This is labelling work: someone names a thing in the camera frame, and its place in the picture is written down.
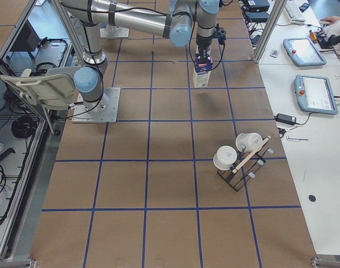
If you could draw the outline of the person hand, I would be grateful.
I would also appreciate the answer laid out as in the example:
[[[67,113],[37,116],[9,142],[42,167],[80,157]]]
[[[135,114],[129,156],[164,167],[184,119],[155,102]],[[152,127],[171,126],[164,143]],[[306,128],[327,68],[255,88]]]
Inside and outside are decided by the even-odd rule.
[[[328,16],[328,17],[325,17],[325,18],[321,18],[320,22],[330,25],[330,24],[333,24],[333,23],[335,23],[339,20],[340,20],[340,17],[338,17],[338,16]]]

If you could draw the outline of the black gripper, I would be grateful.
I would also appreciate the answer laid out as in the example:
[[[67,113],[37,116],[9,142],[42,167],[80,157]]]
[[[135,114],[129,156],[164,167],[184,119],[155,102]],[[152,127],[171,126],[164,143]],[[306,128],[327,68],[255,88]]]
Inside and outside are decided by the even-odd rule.
[[[201,35],[197,35],[197,46],[198,46],[198,52],[200,53],[201,57],[206,58],[207,57],[207,48],[212,43],[212,37],[207,36],[203,37]]]

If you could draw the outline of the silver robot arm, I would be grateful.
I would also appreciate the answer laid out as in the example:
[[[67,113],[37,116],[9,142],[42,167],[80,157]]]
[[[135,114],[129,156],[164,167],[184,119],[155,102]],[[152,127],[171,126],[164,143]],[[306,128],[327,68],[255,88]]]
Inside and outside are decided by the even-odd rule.
[[[189,46],[195,35],[198,52],[192,62],[196,73],[215,69],[209,48],[213,39],[223,41],[226,34],[216,23],[218,1],[171,1],[169,13],[117,1],[60,1],[60,5],[83,27],[85,66],[73,80],[88,113],[103,112],[109,102],[103,84],[107,57],[100,44],[100,23],[161,36],[177,47]]]

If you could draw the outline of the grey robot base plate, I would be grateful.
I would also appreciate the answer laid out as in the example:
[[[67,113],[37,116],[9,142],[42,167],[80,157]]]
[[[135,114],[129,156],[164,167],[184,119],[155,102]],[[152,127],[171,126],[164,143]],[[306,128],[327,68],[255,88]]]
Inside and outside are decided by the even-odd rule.
[[[95,107],[97,102],[84,102],[79,93],[77,101],[83,104],[75,106],[71,121],[73,123],[116,123],[120,95],[120,87],[105,88],[102,100]]]

